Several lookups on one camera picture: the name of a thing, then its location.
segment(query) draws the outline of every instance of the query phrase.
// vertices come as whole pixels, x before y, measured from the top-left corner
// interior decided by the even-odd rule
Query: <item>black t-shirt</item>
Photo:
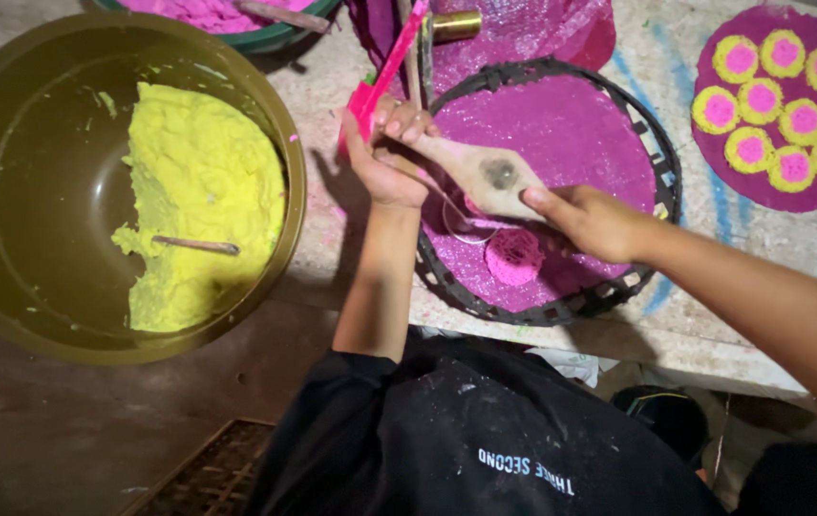
[[[650,430],[537,356],[329,352],[275,430],[246,514],[725,514]]]

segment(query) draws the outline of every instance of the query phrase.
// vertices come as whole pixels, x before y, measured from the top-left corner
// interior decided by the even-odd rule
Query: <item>hand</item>
[[[523,202],[555,223],[581,252],[611,264],[644,262],[655,231],[665,227],[656,218],[584,184],[527,188]]]
[[[417,112],[409,103],[399,105],[390,95],[380,98],[373,114],[376,128],[394,140],[413,143],[422,133],[439,136],[430,114]],[[374,203],[379,205],[419,209],[427,198],[427,188],[402,175],[372,156],[371,146],[366,144],[358,130],[357,120],[347,109],[342,115],[345,141],[351,166],[361,179]]]

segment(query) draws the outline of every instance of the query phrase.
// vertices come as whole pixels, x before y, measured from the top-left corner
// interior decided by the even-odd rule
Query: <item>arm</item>
[[[414,141],[422,132],[437,135],[430,115],[410,104],[380,100],[375,122],[390,138]],[[341,310],[334,351],[402,360],[414,274],[414,246],[426,188],[371,156],[354,116],[343,125],[351,166],[371,195],[370,217],[354,283]]]
[[[580,250],[648,264],[773,358],[817,397],[817,279],[639,214],[588,186],[524,200]]]

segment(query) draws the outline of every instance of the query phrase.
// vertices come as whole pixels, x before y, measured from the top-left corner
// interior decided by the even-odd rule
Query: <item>gold cylinder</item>
[[[469,40],[482,31],[482,11],[456,11],[434,15],[434,42]]]

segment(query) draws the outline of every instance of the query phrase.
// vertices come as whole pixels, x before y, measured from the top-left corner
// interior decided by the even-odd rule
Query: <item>pink plastic tool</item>
[[[376,102],[389,89],[395,73],[402,66],[405,53],[414,43],[414,35],[417,34],[417,30],[420,29],[421,22],[424,20],[425,14],[427,14],[429,1],[417,0],[414,3],[411,15],[405,20],[402,32],[399,33],[398,39],[395,40],[393,51],[386,59],[386,64],[382,65],[382,71],[377,77],[376,83],[373,86],[364,82],[359,83],[357,89],[351,94],[350,100],[348,100],[348,110],[354,113],[357,124],[361,128],[361,136],[365,141],[370,139],[373,131],[373,112],[376,110]],[[339,154],[342,156],[348,155],[344,133],[339,134]]]

